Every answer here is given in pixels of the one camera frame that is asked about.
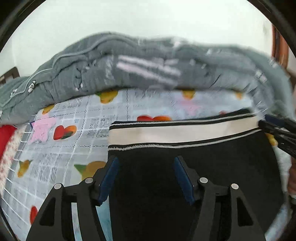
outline bed sheet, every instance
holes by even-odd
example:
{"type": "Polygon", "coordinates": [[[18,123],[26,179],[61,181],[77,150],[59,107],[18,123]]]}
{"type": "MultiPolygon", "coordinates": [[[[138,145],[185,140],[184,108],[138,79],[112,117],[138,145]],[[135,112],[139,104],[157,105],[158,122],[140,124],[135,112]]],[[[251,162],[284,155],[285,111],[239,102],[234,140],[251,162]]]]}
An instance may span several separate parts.
{"type": "MultiPolygon", "coordinates": [[[[26,127],[9,168],[1,206],[15,234],[25,241],[55,183],[78,184],[104,166],[112,122],[184,120],[242,108],[256,111],[249,96],[235,91],[138,89],[98,93],[49,106],[26,127]]],[[[75,238],[81,240],[77,207],[73,204],[72,208],[75,238]]],[[[108,200],[97,211],[106,239],[112,240],[108,200]]],[[[280,217],[277,224],[285,222],[280,217]]],[[[270,240],[274,237],[272,232],[269,236],[270,240]]]]}

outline blue gripper pad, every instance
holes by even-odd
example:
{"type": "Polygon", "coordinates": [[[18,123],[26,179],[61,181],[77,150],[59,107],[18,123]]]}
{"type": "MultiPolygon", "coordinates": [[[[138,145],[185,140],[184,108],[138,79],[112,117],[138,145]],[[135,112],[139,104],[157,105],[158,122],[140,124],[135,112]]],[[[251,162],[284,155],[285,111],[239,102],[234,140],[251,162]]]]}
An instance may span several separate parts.
{"type": "Polygon", "coordinates": [[[176,157],[174,161],[174,170],[185,200],[189,202],[190,205],[193,205],[195,202],[195,198],[193,196],[193,185],[178,157],[176,157]]]}
{"type": "Polygon", "coordinates": [[[117,157],[115,157],[100,185],[100,196],[98,198],[100,205],[102,205],[102,203],[107,200],[109,192],[113,187],[118,170],[119,160],[117,157]]]}

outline gray blanket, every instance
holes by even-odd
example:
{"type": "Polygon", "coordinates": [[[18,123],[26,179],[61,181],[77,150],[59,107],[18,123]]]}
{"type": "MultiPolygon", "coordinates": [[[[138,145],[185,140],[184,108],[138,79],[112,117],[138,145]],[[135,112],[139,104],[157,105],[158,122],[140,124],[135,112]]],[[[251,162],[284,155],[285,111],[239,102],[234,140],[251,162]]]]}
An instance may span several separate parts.
{"type": "Polygon", "coordinates": [[[50,104],[123,87],[234,89],[250,94],[263,114],[293,118],[289,77],[252,50],[101,33],[67,47],[33,75],[3,85],[0,124],[20,125],[50,104]]]}

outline yellow fruit print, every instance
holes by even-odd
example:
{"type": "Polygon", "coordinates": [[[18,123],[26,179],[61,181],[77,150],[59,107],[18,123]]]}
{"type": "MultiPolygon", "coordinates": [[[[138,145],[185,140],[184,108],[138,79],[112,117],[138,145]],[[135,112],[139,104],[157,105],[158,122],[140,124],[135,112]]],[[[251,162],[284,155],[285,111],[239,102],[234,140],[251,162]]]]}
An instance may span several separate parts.
{"type": "Polygon", "coordinates": [[[278,144],[278,142],[276,141],[276,139],[274,138],[274,136],[272,134],[269,134],[269,133],[265,133],[265,134],[270,142],[270,145],[276,146],[278,144]]]}
{"type": "Polygon", "coordinates": [[[235,92],[235,96],[236,96],[239,100],[241,100],[241,99],[243,98],[242,95],[243,95],[243,94],[242,94],[241,92],[235,92]]]}
{"type": "Polygon", "coordinates": [[[17,172],[17,177],[22,177],[27,172],[31,162],[32,161],[29,161],[29,160],[25,160],[24,162],[19,161],[20,168],[19,168],[19,170],[17,172]]]}
{"type": "Polygon", "coordinates": [[[195,95],[195,91],[182,91],[182,95],[187,100],[192,100],[195,95]]]}
{"type": "Polygon", "coordinates": [[[87,177],[93,177],[96,171],[99,168],[103,168],[105,165],[106,165],[106,162],[104,161],[93,161],[87,165],[75,164],[74,167],[77,169],[77,171],[80,172],[81,180],[84,180],[87,177]]]}
{"type": "Polygon", "coordinates": [[[48,112],[50,112],[50,111],[53,109],[53,107],[54,107],[54,104],[52,104],[52,105],[50,105],[50,106],[48,106],[48,107],[45,107],[45,108],[43,109],[43,111],[42,111],[42,114],[43,114],[43,115],[46,115],[48,112]]]}
{"type": "Polygon", "coordinates": [[[98,92],[96,95],[100,97],[102,104],[108,104],[118,95],[118,91],[98,92]]]}

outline red cloth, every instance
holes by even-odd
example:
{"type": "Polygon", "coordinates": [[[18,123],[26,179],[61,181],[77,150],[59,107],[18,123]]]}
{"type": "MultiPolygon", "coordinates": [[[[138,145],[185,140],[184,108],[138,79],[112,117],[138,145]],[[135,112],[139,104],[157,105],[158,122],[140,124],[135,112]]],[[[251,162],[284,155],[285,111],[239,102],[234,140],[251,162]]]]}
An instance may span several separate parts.
{"type": "Polygon", "coordinates": [[[15,132],[16,128],[14,126],[2,126],[0,127],[0,161],[3,156],[6,144],[15,132]]]}

